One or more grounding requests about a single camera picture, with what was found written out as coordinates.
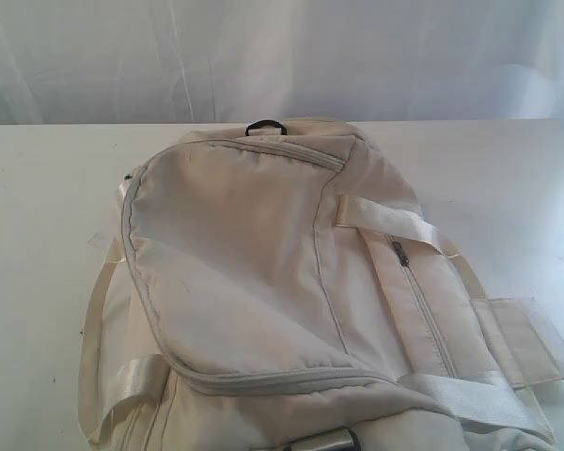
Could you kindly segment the beige fabric duffel bag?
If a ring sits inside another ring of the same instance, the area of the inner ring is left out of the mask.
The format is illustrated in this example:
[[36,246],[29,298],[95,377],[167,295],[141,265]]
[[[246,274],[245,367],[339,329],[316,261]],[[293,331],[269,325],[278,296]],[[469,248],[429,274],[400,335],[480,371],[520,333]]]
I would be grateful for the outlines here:
[[361,131],[264,120],[121,182],[78,418],[93,450],[552,450],[558,375]]

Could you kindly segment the white backdrop curtain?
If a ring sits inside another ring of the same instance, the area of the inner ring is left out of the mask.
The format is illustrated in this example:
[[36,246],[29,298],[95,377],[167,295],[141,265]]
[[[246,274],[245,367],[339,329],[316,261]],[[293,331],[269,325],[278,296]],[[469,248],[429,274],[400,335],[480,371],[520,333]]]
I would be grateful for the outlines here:
[[555,117],[564,1],[0,1],[0,123]]

